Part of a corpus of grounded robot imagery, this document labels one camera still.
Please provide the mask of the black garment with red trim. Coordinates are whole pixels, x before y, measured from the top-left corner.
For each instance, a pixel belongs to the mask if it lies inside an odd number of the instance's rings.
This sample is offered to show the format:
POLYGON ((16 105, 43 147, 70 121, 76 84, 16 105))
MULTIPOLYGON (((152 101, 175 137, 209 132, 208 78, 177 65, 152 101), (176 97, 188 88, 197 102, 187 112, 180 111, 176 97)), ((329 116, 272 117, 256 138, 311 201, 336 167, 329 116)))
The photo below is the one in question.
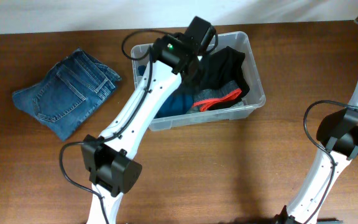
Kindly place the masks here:
POLYGON ((245 57, 245 53, 229 46, 208 56, 191 107, 205 112, 230 108, 242 101, 250 91, 242 71, 245 57))

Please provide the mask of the clear plastic storage bin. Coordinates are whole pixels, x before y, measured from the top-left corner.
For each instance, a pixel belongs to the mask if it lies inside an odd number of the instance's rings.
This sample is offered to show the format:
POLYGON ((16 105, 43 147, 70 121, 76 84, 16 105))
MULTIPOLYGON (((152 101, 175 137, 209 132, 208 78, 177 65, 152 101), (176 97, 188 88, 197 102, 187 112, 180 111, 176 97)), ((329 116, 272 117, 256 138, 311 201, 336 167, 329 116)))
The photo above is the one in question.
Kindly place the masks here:
POLYGON ((242 72, 250 90, 248 94, 242 98, 243 105, 221 110, 153 119, 149 125, 151 131, 161 131, 179 126, 208 123, 225 119, 244 119, 255 109, 260 108, 265 104, 265 93, 247 34, 242 31, 219 34, 218 46, 214 51, 217 52, 227 46, 245 54, 245 59, 242 63, 242 72))

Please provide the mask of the dark blue shirt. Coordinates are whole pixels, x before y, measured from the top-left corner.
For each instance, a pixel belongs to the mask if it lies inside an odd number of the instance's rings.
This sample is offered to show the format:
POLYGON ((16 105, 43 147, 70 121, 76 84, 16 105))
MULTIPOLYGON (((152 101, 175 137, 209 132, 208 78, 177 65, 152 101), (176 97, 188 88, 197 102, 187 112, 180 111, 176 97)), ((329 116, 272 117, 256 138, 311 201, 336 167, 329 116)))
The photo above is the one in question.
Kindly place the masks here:
POLYGON ((186 114, 193 106, 193 103, 193 95, 172 93, 157 111, 155 119, 186 114))

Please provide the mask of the black Nike garment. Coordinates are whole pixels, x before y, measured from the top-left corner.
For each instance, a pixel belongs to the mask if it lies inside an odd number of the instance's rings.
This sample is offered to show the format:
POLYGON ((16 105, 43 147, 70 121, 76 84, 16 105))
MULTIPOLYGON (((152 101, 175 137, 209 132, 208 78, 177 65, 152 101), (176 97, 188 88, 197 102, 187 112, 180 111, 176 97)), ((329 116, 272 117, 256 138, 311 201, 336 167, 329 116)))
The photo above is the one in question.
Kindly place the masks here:
POLYGON ((209 58, 210 56, 205 55, 188 69, 188 73, 182 77, 182 83, 177 90, 179 93, 193 95, 201 91, 209 70, 209 58))

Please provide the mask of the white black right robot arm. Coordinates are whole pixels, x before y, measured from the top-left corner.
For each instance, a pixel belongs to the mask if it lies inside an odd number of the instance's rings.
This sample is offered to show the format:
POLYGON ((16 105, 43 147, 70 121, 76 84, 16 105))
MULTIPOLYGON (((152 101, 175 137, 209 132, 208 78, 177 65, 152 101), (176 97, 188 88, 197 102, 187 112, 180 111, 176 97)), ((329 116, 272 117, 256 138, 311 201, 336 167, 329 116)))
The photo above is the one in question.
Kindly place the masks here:
MULTIPOLYGON (((358 16, 354 19, 358 25, 358 16)), ((347 103, 330 101, 341 110, 326 116, 315 138, 313 165, 295 198, 275 215, 274 223, 317 223, 318 213, 335 181, 358 156, 358 81, 347 103)))

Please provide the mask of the dark blue folded jeans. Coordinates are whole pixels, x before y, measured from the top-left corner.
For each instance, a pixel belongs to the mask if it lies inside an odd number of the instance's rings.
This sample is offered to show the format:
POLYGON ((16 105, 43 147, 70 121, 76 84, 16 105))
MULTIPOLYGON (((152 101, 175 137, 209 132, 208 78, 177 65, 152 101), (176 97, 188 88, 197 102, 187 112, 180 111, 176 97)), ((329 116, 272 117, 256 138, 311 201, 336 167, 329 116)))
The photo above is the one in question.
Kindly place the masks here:
POLYGON ((122 78, 82 49, 56 63, 45 78, 12 94, 14 106, 65 141, 116 90, 122 78))

